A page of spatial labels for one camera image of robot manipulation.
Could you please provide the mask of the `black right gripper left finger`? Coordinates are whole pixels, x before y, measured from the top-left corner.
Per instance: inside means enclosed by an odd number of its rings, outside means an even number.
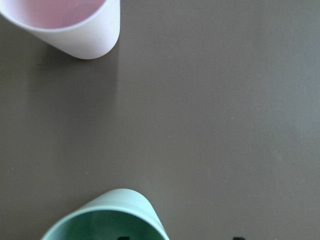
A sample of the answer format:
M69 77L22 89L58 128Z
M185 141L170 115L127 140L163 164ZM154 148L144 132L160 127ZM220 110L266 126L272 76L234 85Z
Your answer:
M117 238L117 240L130 240L129 236L120 236Z

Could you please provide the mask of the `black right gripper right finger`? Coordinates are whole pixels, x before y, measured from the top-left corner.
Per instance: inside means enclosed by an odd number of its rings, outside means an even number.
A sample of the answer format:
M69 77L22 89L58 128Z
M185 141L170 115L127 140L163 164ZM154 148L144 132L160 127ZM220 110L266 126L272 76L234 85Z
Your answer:
M243 236L234 236L232 240L247 240L247 239Z

